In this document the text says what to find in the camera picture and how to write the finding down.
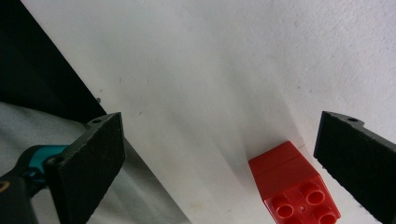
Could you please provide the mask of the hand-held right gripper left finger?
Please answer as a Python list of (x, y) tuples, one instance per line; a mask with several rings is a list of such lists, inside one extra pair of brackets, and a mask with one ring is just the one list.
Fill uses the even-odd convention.
[(120, 113), (89, 122), (63, 152), (45, 160), (45, 175), (61, 224), (86, 224), (125, 161)]

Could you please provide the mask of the red building block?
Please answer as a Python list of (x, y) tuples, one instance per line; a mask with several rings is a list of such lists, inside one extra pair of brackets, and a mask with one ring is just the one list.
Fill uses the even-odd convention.
[(276, 224), (336, 224), (341, 217), (318, 171), (290, 141), (248, 162)]

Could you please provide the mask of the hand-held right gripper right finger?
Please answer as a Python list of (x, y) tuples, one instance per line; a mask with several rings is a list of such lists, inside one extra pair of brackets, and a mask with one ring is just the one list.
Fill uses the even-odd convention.
[(396, 224), (396, 144), (346, 115), (321, 113), (314, 157), (382, 224)]

